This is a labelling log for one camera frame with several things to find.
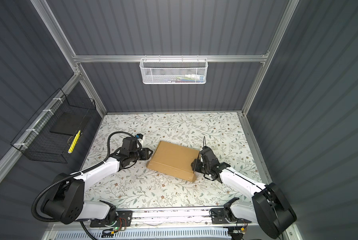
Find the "brown cardboard box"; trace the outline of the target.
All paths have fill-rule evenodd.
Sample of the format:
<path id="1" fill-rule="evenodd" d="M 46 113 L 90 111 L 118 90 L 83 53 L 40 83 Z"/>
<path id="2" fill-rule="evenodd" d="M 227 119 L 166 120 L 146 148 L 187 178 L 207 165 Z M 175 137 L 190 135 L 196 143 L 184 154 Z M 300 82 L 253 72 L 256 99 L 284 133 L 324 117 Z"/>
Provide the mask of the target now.
<path id="1" fill-rule="evenodd" d="M 197 176 L 191 164 L 199 156 L 198 150 L 160 141 L 146 167 L 178 179 L 194 182 Z"/>

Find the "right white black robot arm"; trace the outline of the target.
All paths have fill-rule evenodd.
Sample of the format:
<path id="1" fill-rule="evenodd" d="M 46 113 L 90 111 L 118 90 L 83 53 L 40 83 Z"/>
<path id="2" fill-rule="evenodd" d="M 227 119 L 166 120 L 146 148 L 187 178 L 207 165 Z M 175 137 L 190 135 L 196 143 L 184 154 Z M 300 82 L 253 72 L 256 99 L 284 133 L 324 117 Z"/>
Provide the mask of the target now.
<path id="1" fill-rule="evenodd" d="M 242 175 L 230 164 L 219 162 L 210 147 L 202 148 L 200 157 L 194 159 L 191 167 L 205 179 L 224 184 L 251 199 L 246 202 L 234 197 L 223 208 L 211 209 L 214 220 L 232 224 L 256 223 L 272 239 L 280 237 L 297 220 L 291 204 L 275 183 L 264 184 Z"/>

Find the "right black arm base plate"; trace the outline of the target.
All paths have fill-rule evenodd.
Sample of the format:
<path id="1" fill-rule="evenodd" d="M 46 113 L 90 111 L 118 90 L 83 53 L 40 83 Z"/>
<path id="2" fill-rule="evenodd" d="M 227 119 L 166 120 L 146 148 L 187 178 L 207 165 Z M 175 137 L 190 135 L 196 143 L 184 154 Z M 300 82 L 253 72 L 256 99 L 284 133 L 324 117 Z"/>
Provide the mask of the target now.
<path id="1" fill-rule="evenodd" d="M 209 210 L 209 215 L 212 220 L 212 224 L 214 225 L 222 225 L 222 224 L 250 224 L 252 221 L 246 219 L 237 219 L 237 220 L 228 220 L 226 217 L 226 213 L 223 208 L 211 208 Z"/>

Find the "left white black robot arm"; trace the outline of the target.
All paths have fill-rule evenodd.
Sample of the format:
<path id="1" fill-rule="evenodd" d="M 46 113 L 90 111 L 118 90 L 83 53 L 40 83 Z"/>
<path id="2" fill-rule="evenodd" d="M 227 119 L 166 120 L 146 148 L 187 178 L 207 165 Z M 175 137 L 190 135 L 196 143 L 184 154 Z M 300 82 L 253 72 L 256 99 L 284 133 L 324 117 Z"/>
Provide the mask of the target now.
<path id="1" fill-rule="evenodd" d="M 107 139 L 107 154 L 103 161 L 73 174 L 59 174 L 34 200 L 31 213 L 39 221 L 70 224 L 87 220 L 98 220 L 107 226 L 117 224 L 116 206 L 106 201 L 85 201 L 84 194 L 102 179 L 131 168 L 138 161 L 149 160 L 153 151 L 144 148 L 143 134 L 127 133 L 122 145 L 110 152 Z"/>

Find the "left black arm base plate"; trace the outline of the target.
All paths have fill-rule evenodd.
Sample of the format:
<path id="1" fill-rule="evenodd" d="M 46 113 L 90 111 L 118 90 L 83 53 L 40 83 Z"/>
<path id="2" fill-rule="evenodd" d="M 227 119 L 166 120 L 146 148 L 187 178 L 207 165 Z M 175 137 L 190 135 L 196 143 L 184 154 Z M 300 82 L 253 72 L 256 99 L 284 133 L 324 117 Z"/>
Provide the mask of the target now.
<path id="1" fill-rule="evenodd" d="M 130 227 L 132 221 L 133 211 L 117 211 L 113 219 L 103 219 L 103 220 L 92 220 L 90 222 L 91 228 L 126 228 Z"/>

